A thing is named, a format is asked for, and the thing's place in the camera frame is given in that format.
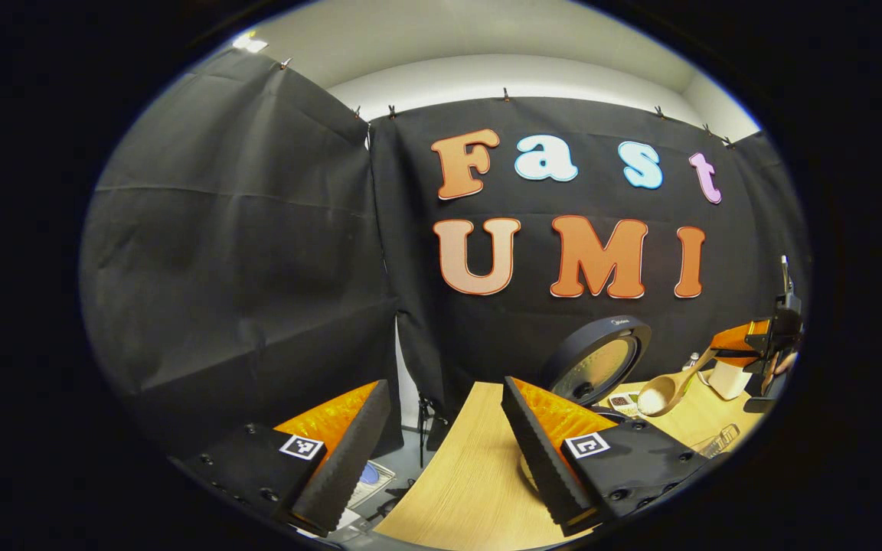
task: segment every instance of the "black backdrop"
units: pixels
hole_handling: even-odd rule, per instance
[[[188,457],[374,380],[403,444],[367,123],[294,70],[225,50],[112,154],[84,227],[81,301],[102,370]]]
[[[432,143],[480,129],[492,129],[500,138],[488,150],[489,170],[473,172],[483,182],[482,191],[439,199],[443,174]],[[672,373],[690,352],[703,352],[715,332],[770,315],[782,291],[782,254],[788,255],[799,296],[808,303],[811,258],[804,215],[763,135],[731,149],[703,129],[652,112],[559,98],[493,98],[411,109],[394,119],[375,119],[371,131],[385,258],[401,301],[403,360],[417,385],[452,411],[461,407],[475,380],[498,381],[511,374],[539,383],[543,363],[567,335],[609,316],[627,314],[652,328],[652,342],[629,380]],[[515,144],[529,135],[566,141],[577,177],[532,181],[517,174],[514,163],[521,153]],[[664,172],[658,188],[628,184],[622,173],[626,164],[617,153],[623,141],[655,148]],[[698,152],[715,168],[718,204],[704,197],[689,163]],[[550,295],[560,273],[560,235],[550,223],[563,215],[587,217],[602,243],[608,243],[619,220],[646,223],[644,296],[616,299],[606,292],[592,296],[588,289],[577,298]],[[492,245],[482,224],[491,217],[521,222],[512,245],[511,282],[487,296],[456,292],[442,279],[433,224],[472,222],[468,265],[485,275],[492,268]],[[682,261],[676,230],[683,226],[706,233],[703,291],[696,298],[673,293]]]

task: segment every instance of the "blue object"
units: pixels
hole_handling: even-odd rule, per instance
[[[559,137],[528,136],[519,140],[515,148],[524,153],[515,160],[515,172],[523,178],[571,181],[577,177],[577,167],[570,161],[570,146]]]
[[[645,143],[623,141],[619,157],[628,165],[624,170],[628,184],[656,189],[662,185],[662,169],[658,167],[658,153]]]
[[[374,466],[367,463],[367,466],[363,467],[363,474],[360,474],[360,482],[376,484],[377,481],[379,481],[379,473],[377,473]]]

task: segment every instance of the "ceiling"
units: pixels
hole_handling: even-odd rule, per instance
[[[568,0],[321,0],[255,28],[262,54],[323,88],[399,65],[475,54],[578,60],[679,93],[695,67],[601,11]]]

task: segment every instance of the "wooden table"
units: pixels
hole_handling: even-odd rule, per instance
[[[643,385],[622,384],[615,392],[639,390]],[[502,394],[501,384],[475,384],[417,483],[374,531],[456,551],[531,549],[590,533],[564,537],[522,477],[522,452],[501,410]],[[746,398],[742,394],[722,400],[710,387],[693,380],[675,409],[649,421],[686,446],[695,446],[736,423],[740,437],[729,450],[761,416],[743,411]]]

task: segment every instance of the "wooden spoon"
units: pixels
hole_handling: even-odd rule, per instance
[[[669,410],[675,408],[676,404],[679,404],[679,400],[682,399],[683,394],[686,392],[686,383],[689,383],[690,377],[693,377],[693,375],[700,370],[700,367],[707,365],[707,362],[713,360],[716,353],[715,350],[708,348],[706,352],[703,352],[703,356],[700,356],[700,359],[697,360],[696,364],[693,367],[690,367],[689,370],[679,373],[662,374],[662,376],[658,376],[655,379],[650,380],[648,383],[645,383],[645,386],[642,387],[638,394],[639,411],[642,412],[642,415],[662,416],[668,414]],[[646,392],[650,390],[661,394],[662,399],[665,401],[665,407],[657,412],[645,412],[642,411],[641,408],[642,399],[646,396]]]

